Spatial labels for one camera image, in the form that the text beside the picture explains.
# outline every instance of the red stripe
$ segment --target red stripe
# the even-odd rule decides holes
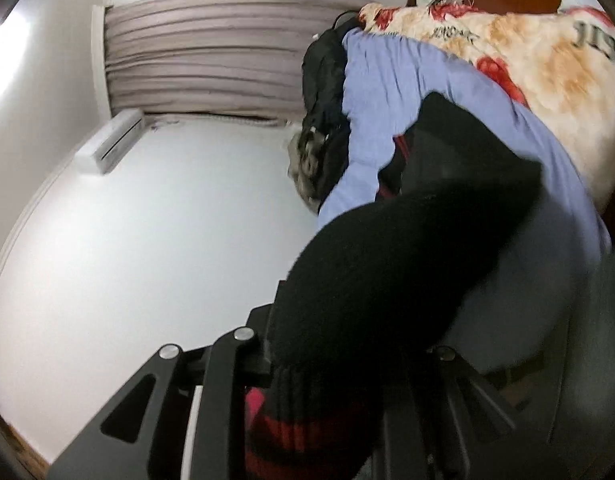
[[[394,138],[395,144],[399,147],[399,149],[401,150],[401,153],[403,154],[403,158],[405,160],[408,160],[409,156],[410,156],[410,150],[407,147],[407,143],[405,142],[405,137],[402,135],[396,136]]]
[[[246,395],[246,428],[252,426],[254,417],[261,411],[264,405],[265,394],[260,388],[252,388]]]
[[[333,416],[303,423],[282,422],[259,413],[250,427],[250,435],[254,440],[283,450],[306,452],[348,442],[355,437],[350,434],[351,430],[367,428],[368,413],[365,399],[352,400]]]
[[[394,196],[394,193],[392,193],[387,187],[385,187],[385,184],[383,184],[382,182],[379,182],[379,194],[383,198],[392,198]]]

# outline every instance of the metal bolt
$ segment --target metal bolt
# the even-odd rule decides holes
[[[248,326],[242,326],[234,331],[234,339],[237,341],[249,341],[252,337],[254,337],[254,330]]]
[[[177,345],[164,345],[158,351],[158,356],[161,359],[174,359],[177,355],[179,355],[179,347]]]
[[[454,361],[454,357],[457,356],[457,353],[449,346],[439,346],[436,349],[436,355],[439,356],[441,361]]]

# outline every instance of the black metal frame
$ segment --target black metal frame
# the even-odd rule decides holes
[[[272,309],[255,308],[246,327],[211,347],[162,347],[59,456],[48,480],[180,478],[198,385],[190,478],[244,479],[245,394],[272,377],[265,338]],[[570,478],[548,445],[453,349],[404,357],[395,348],[383,362],[375,480]]]

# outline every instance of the floral blanket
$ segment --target floral blanket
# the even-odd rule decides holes
[[[472,63],[562,143],[603,210],[615,187],[615,28],[591,7],[488,14],[467,5],[368,4],[365,31],[431,43]]]

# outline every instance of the gray curtain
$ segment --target gray curtain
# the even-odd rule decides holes
[[[110,106],[297,119],[313,36],[367,0],[142,0],[105,16]]]

